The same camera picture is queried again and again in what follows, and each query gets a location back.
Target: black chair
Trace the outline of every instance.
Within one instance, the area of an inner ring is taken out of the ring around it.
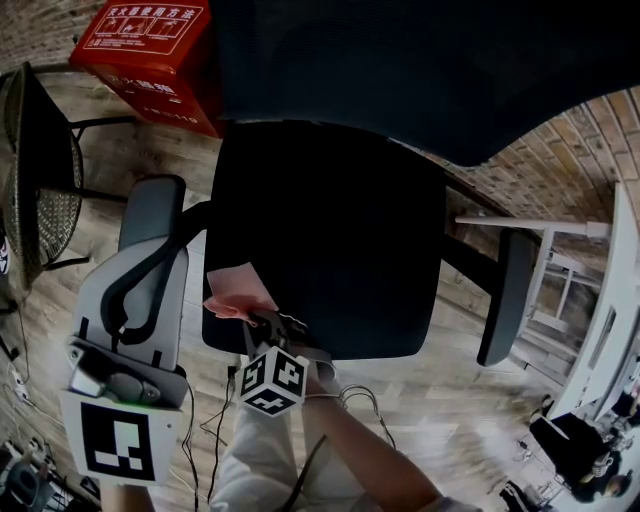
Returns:
[[[433,162],[352,128],[236,124],[208,215],[205,274],[250,261],[334,359],[407,356],[424,343],[445,219]],[[203,290],[207,299],[206,275]],[[240,320],[203,309],[202,335],[245,353]]]
[[[4,126],[15,155],[5,169],[3,227],[15,258],[17,302],[44,270],[85,263],[88,258],[57,261],[78,222],[83,198],[126,202],[126,198],[88,190],[80,137],[85,128],[131,123],[133,116],[71,123],[24,63],[5,85]]]
[[[224,117],[332,124],[232,127],[205,273],[251,261],[335,359],[394,357],[422,345],[444,257],[492,294],[479,362],[506,357],[535,244],[505,231],[492,262],[445,238],[442,169],[387,137],[479,165],[553,115],[639,83],[631,17],[471,0],[210,5]],[[203,315],[206,343],[244,352],[239,321]]]
[[[479,165],[596,96],[640,83],[626,4],[210,0],[229,119],[352,126]]]

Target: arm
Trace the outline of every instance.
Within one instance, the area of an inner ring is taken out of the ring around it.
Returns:
[[[310,380],[307,393],[324,390]],[[441,497],[422,471],[351,416],[337,400],[310,398],[305,409],[367,494],[385,511],[416,511]]]
[[[103,512],[154,512],[146,487],[110,485],[100,482]]]
[[[587,473],[585,476],[583,476],[580,479],[580,483],[581,484],[588,484],[589,482],[591,482],[591,480],[593,480],[595,478],[593,473]]]
[[[640,393],[636,394],[636,397],[633,399],[633,403],[631,404],[631,410],[629,411],[629,416],[635,416],[638,412],[638,403],[640,403]]]
[[[571,495],[579,503],[593,503],[595,501],[595,492],[593,489],[572,489]]]

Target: black cable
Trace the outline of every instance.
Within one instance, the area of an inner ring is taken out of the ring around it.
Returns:
[[[389,432],[389,428],[387,427],[387,424],[385,423],[384,419],[382,418],[382,414],[380,414],[380,408],[378,407],[378,403],[374,399],[373,395],[370,395],[369,393],[360,393],[360,392],[352,393],[350,395],[347,395],[343,399],[343,403],[345,404],[345,407],[346,407],[346,404],[347,404],[347,400],[349,400],[349,398],[352,398],[354,396],[366,396],[369,400],[371,400],[371,403],[373,404],[373,412],[378,417],[378,421],[380,422],[380,425],[382,426],[382,429],[384,430],[384,432],[385,432],[385,434],[387,436],[387,439],[391,443],[391,446],[393,446],[393,448],[395,450],[397,450],[398,447],[396,446],[396,440],[391,435],[391,432]]]
[[[31,371],[29,369],[29,349],[27,347],[27,337],[24,335],[24,324],[22,323],[22,310],[18,306],[18,316],[20,317],[20,330],[22,331],[22,345],[24,346],[24,361],[27,365],[27,378],[22,383],[23,385],[29,382],[31,378]]]
[[[300,476],[296,481],[296,485],[293,487],[293,490],[291,491],[291,495],[289,496],[289,499],[282,507],[281,512],[289,512],[292,509],[293,505],[296,502],[296,499],[298,499],[300,491],[302,491],[302,484],[304,483],[304,479],[307,477],[307,473],[309,472],[311,463],[313,462],[313,459],[316,456],[316,453],[318,453],[318,450],[326,440],[327,440],[327,436],[322,436],[320,440],[316,443],[316,445],[313,447],[313,450],[311,450],[311,453],[309,454],[309,457],[307,457],[307,461],[304,463],[304,467],[300,472]]]
[[[218,449],[220,446],[220,429],[222,428],[222,420],[224,419],[224,413],[231,405],[231,400],[229,397],[229,389],[231,388],[231,383],[235,382],[232,376],[229,376],[227,379],[227,388],[224,396],[224,405],[222,406],[222,411],[220,411],[220,420],[218,421],[218,428],[216,429],[216,462],[213,465],[213,472],[211,474],[211,486],[209,487],[209,493],[207,494],[207,503],[211,501],[211,494],[213,493],[213,483],[216,481],[216,472],[218,471]]]
[[[191,395],[191,419],[189,420],[189,428],[187,429],[187,435],[184,436],[182,440],[182,452],[185,457],[189,461],[189,465],[191,466],[191,473],[193,474],[193,482],[195,484],[193,495],[194,495],[194,510],[198,510],[199,499],[198,499],[198,471],[196,470],[196,465],[193,463],[193,453],[191,452],[191,435],[193,433],[193,418],[195,417],[195,397],[193,396],[193,390],[191,389],[191,385],[187,381],[187,386],[189,388],[189,394]]]
[[[67,475],[64,475],[64,478],[62,479],[62,485],[60,486],[60,490],[64,493],[62,498],[66,500],[66,503],[64,506],[65,510],[67,510],[67,507],[69,506],[69,504],[74,500],[71,493],[67,490],[68,488],[69,486],[67,485]]]
[[[64,496],[60,496],[60,498],[58,498],[59,493],[55,493],[53,496],[51,496],[51,499],[54,501],[54,503],[56,504],[56,511],[60,512],[61,510],[66,510],[67,508],[67,501],[66,501],[66,497]]]
[[[51,449],[51,445],[44,437],[42,438],[42,441],[43,441],[42,444],[44,446],[45,454],[51,459],[51,462],[53,463],[53,465],[57,466],[56,459],[53,457],[53,450]]]
[[[215,420],[221,414],[222,414],[222,411],[220,411],[218,414],[214,414],[213,416],[211,416],[211,418],[209,418],[204,423],[200,423],[200,430],[202,430],[203,432],[206,432],[207,434],[211,434],[213,437],[217,439],[218,436],[216,436],[216,433],[206,428],[206,425],[209,424],[209,422]],[[224,439],[220,439],[220,442],[225,446],[229,446]]]

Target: black chair backrest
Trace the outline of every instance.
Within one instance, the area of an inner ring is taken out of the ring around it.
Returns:
[[[210,0],[224,115],[352,126],[478,165],[640,83],[636,22],[616,4]]]
[[[69,122],[25,62],[7,98],[17,103],[16,165],[21,186],[74,188]]]

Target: person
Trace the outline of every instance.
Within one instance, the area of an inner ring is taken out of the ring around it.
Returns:
[[[602,497],[620,497],[631,485],[632,472],[619,474],[622,457],[598,431],[574,414],[546,419],[552,401],[531,418],[529,430],[564,478],[573,497],[581,503]]]
[[[509,512],[557,512],[549,504],[536,504],[514,482],[509,480],[500,491],[500,497],[509,507]]]
[[[271,418],[245,405],[220,466],[212,512],[428,511],[481,512],[444,497],[409,459],[355,419],[317,380],[303,406],[308,465],[300,494],[289,415]],[[323,443],[318,440],[326,437]],[[148,512],[143,488],[101,485],[104,512]]]
[[[640,403],[640,389],[635,385],[634,389],[629,393],[623,391],[620,398],[611,408],[621,419],[624,419],[626,423],[631,427],[637,427],[640,425],[640,411],[638,410],[638,404]]]

